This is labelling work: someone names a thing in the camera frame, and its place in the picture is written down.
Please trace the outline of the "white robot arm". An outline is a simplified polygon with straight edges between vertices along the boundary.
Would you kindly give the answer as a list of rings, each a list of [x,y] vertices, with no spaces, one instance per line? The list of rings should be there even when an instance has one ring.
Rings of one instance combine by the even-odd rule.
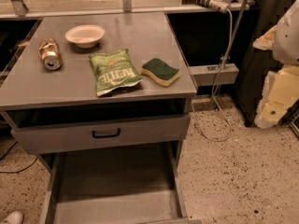
[[[254,120],[257,127],[267,129],[277,125],[299,100],[299,0],[253,47],[271,50],[273,59],[281,64],[277,72],[269,71],[266,76]]]

